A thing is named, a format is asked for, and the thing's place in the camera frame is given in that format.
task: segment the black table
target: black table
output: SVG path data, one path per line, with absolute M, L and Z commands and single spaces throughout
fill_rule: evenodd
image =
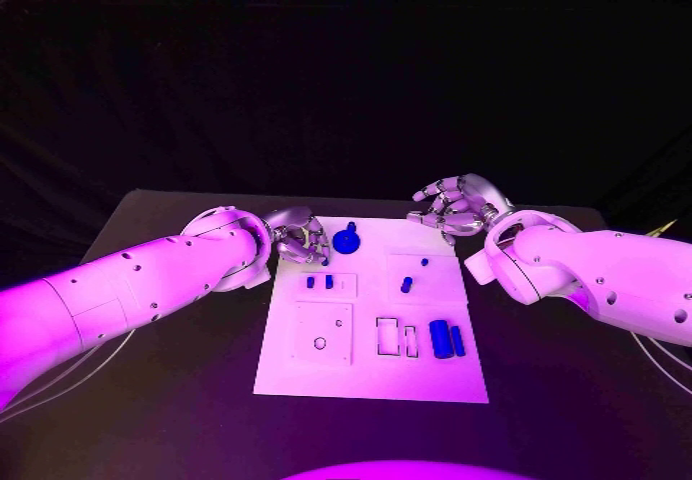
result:
M 83 260 L 178 233 L 218 205 L 256 214 L 309 205 L 317 215 L 386 218 L 415 206 L 136 190 Z M 537 209 L 583 230 L 603 228 L 593 210 Z M 461 259 L 481 241 L 459 239 Z M 1 477 L 260 480 L 380 459 L 482 465 L 540 479 L 692 475 L 692 398 L 629 334 L 564 300 L 523 306 L 497 282 L 481 287 L 465 268 L 462 275 L 488 405 L 252 395 L 266 282 L 211 294 L 141 328 L 95 377 L 0 426 Z

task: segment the screw hole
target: screw hole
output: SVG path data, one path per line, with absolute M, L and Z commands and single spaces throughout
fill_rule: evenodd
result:
M 674 321 L 676 321 L 677 323 L 681 323 L 686 319 L 687 319 L 687 312 L 680 308 L 680 309 L 674 312 Z

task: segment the cable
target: cable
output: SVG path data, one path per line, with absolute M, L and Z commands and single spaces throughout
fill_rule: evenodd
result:
M 641 348 L 642 352 L 645 353 L 645 356 L 648 357 L 648 360 L 655 365 L 655 368 L 663 372 L 663 375 L 665 375 L 665 377 L 673 381 L 673 383 L 692 395 L 692 390 L 673 378 L 673 376 L 667 373 L 665 369 L 660 366 L 660 363 L 651 357 L 651 354 L 648 353 L 648 350 L 645 349 L 644 345 L 641 344 L 641 342 L 639 342 L 637 336 L 634 335 L 634 333 L 629 332 L 629 334 L 631 334 L 635 342 L 638 343 L 638 347 Z
M 4 413 L 9 408 L 14 408 L 20 403 L 25 402 L 30 398 L 33 398 L 40 392 L 43 392 L 47 388 L 50 388 L 79 367 L 79 365 L 86 361 L 86 359 L 93 355 L 100 345 L 96 345 L 87 352 L 86 355 L 74 362 L 74 364 L 45 383 L 34 392 L 28 395 L 21 397 L 20 399 L 14 400 L 2 409 Z
M 658 347 L 658 349 L 663 351 L 663 353 L 687 369 L 692 371 L 692 366 L 687 365 L 671 353 L 670 351 L 665 349 L 665 347 L 663 347 L 663 345 L 652 339 L 652 338 L 648 338 L 648 340 L 652 342 L 652 344 Z
M 115 351 L 110 353 L 110 355 L 107 356 L 107 358 L 103 360 L 103 362 L 100 363 L 100 365 L 93 369 L 93 371 L 71 385 L 69 386 L 64 390 L 61 390 L 60 392 L 57 392 L 54 395 L 51 395 L 50 397 L 47 397 L 44 400 L 41 400 L 40 402 L 35 402 L 33 403 L 31 405 L 28 405 L 27 407 L 24 407 L 21 410 L 12 412 L 9 415 L 7 415 L 4 418 L 0 418 L 0 424 L 4 423 L 9 418 L 15 417 L 20 413 L 24 413 L 27 412 L 28 410 L 31 410 L 33 408 L 35 408 L 38 405 L 43 405 L 45 402 L 48 402 L 50 400 L 54 400 L 60 395 L 63 395 L 64 393 L 67 393 L 70 390 L 73 390 L 95 374 L 96 372 L 105 367 L 105 364 L 110 361 L 112 357 L 115 356 L 115 354 L 119 352 L 120 348 L 125 346 L 125 343 L 126 341 L 129 340 L 129 337 L 132 336 L 132 333 L 135 332 L 135 330 L 132 330 L 129 332 L 129 334 L 126 335 L 125 339 L 122 340 L 120 344 L 118 345 L 118 348 L 115 349 Z

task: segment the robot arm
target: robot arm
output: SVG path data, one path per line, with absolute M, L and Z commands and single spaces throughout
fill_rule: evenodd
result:
M 566 298 L 601 322 L 692 345 L 692 325 L 686 323 L 692 245 L 609 230 L 580 232 L 554 215 L 517 212 L 477 175 L 469 176 L 474 201 L 462 203 L 466 177 L 441 180 L 413 196 L 420 200 L 423 194 L 443 195 L 464 210 L 451 211 L 453 203 L 438 197 L 429 212 L 410 212 L 409 219 L 441 228 L 445 240 L 448 235 L 487 230 L 484 248 L 464 262 L 478 283 L 497 280 L 526 305 L 546 296 Z
M 260 219 L 217 207 L 180 235 L 0 292 L 0 410 L 28 382 L 74 355 L 210 291 L 266 281 L 272 242 L 285 260 L 327 261 L 325 236 L 309 209 L 285 209 Z

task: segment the dark curtain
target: dark curtain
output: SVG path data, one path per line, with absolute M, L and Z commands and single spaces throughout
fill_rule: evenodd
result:
M 644 231 L 688 205 L 681 9 L 0 9 L 4 284 L 135 188 L 407 199 L 485 176 Z

